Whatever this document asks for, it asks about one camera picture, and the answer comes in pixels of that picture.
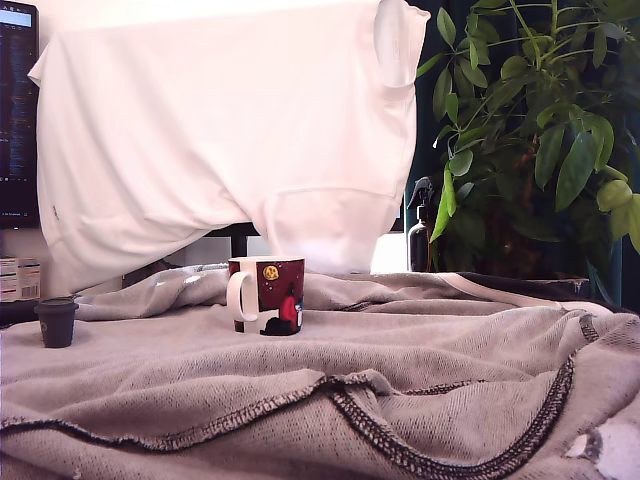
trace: dark stitching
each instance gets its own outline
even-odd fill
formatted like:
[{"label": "dark stitching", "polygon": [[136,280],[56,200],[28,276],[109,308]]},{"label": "dark stitching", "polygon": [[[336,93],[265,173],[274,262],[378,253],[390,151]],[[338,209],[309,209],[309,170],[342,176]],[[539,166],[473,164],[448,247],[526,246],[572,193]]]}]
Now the dark stitching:
[{"label": "dark stitching", "polygon": [[573,371],[573,357],[570,357],[558,370],[540,411],[524,434],[502,454],[470,466],[436,462],[421,454],[399,438],[388,425],[372,419],[344,390],[334,390],[331,398],[349,424],[370,445],[404,470],[433,480],[497,480],[518,470],[540,448],[562,413],[571,389]]},{"label": "dark stitching", "polygon": [[560,416],[573,378],[573,357],[558,370],[549,393],[525,433],[504,453],[493,459],[471,466],[448,465],[436,462],[405,444],[387,425],[381,425],[364,412],[344,391],[345,386],[366,386],[373,392],[365,374],[322,377],[303,389],[256,402],[220,417],[204,426],[183,432],[145,440],[132,436],[103,437],[63,420],[33,420],[24,417],[9,418],[0,423],[0,432],[12,434],[38,429],[52,429],[81,440],[108,447],[137,447],[148,452],[175,453],[212,441],[226,433],[243,428],[277,410],[309,398],[320,389],[328,389],[330,398],[345,416],[348,423],[389,461],[411,473],[433,480],[495,480],[513,473],[526,463],[540,447]]},{"label": "dark stitching", "polygon": [[465,380],[463,382],[455,382],[443,385],[434,385],[433,387],[420,388],[417,390],[408,390],[406,392],[402,392],[403,395],[444,395],[457,388],[468,387],[469,385],[473,385],[474,383],[484,383],[484,380],[473,381],[473,380]]},{"label": "dark stitching", "polygon": [[375,391],[375,387],[370,384],[369,379],[364,374],[351,375],[349,378],[342,376],[325,376],[308,387],[284,395],[263,399],[217,418],[206,425],[195,426],[179,433],[164,435],[154,439],[142,439],[126,435],[116,438],[103,437],[89,432],[79,425],[64,420],[26,420],[24,417],[3,420],[0,422],[0,432],[8,435],[31,430],[50,429],[66,433],[81,440],[109,447],[134,447],[149,452],[174,453],[187,450],[196,445],[219,438],[229,432],[238,430],[277,410],[305,400],[321,388],[337,384],[354,386],[366,385]]},{"label": "dark stitching", "polygon": [[348,305],[346,307],[339,308],[338,312],[362,312],[369,307],[374,307],[376,305],[383,305],[385,302],[358,302],[353,305]]},{"label": "dark stitching", "polygon": [[593,328],[593,317],[591,315],[583,315],[580,317],[580,330],[582,330],[582,336],[589,343],[593,343],[600,338],[596,329]]}]

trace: mug illustration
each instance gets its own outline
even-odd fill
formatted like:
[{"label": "mug illustration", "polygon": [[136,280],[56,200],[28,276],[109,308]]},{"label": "mug illustration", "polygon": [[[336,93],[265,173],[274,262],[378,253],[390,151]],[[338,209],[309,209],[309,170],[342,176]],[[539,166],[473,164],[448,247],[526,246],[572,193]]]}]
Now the mug illustration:
[{"label": "mug illustration", "polygon": [[[240,271],[238,262],[229,262],[229,274]],[[304,260],[256,262],[258,317],[266,320],[260,330],[265,336],[287,336],[300,331]],[[235,331],[244,333],[243,322],[234,321]]]}]

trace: black plastic cup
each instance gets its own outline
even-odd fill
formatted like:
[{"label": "black plastic cup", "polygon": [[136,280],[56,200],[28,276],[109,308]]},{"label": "black plastic cup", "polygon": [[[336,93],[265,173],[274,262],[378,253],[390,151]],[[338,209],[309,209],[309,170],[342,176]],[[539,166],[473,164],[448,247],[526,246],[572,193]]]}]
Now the black plastic cup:
[{"label": "black plastic cup", "polygon": [[64,348],[73,340],[73,322],[78,305],[72,297],[51,298],[38,303],[40,331],[46,348]]}]

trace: white patch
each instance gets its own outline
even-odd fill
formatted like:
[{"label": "white patch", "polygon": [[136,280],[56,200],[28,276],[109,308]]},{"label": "white patch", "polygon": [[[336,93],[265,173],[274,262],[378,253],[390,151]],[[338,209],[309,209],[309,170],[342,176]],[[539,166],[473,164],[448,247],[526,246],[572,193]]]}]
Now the white patch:
[{"label": "white patch", "polygon": [[[607,421],[597,428],[602,436],[602,451],[595,463],[607,480],[637,480],[640,478],[640,430],[628,423]],[[579,457],[586,448],[587,436],[573,443],[567,457]]]}]

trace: white mug handle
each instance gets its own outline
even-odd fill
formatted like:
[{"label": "white mug handle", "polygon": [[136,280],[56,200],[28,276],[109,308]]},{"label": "white mug handle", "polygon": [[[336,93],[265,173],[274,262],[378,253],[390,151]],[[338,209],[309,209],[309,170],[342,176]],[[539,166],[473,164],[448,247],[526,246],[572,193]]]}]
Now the white mug handle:
[{"label": "white mug handle", "polygon": [[246,283],[251,284],[253,281],[253,275],[249,272],[236,272],[231,275],[229,285],[227,285],[227,308],[231,311],[231,315],[233,315],[234,320],[238,322],[255,322],[258,319],[258,315],[247,315],[242,311],[240,291],[242,290],[245,280],[248,280]]}]

